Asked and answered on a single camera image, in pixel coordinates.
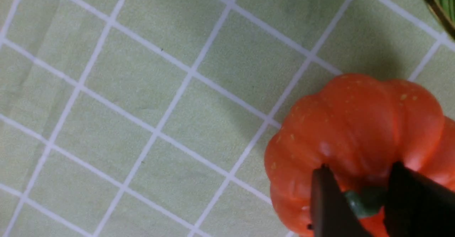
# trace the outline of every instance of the pumpkin rib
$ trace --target pumpkin rib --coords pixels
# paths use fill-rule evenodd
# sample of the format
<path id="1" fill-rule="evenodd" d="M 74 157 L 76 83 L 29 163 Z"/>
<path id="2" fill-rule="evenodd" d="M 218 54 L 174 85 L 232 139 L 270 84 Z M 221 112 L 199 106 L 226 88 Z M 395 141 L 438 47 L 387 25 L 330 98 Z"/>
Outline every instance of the pumpkin rib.
<path id="1" fill-rule="evenodd" d="M 323 163 L 342 190 L 385 186 L 397 160 L 430 178 L 445 177 L 440 182 L 455 189 L 453 151 L 455 122 L 444 117 L 426 89 L 409 81 L 346 74 L 296 102 L 270 140 L 264 165 L 279 219 L 297 234 L 312 236 L 302 207 L 309 206 L 312 171 Z M 381 217 L 361 223 L 374 236 L 386 236 Z"/>

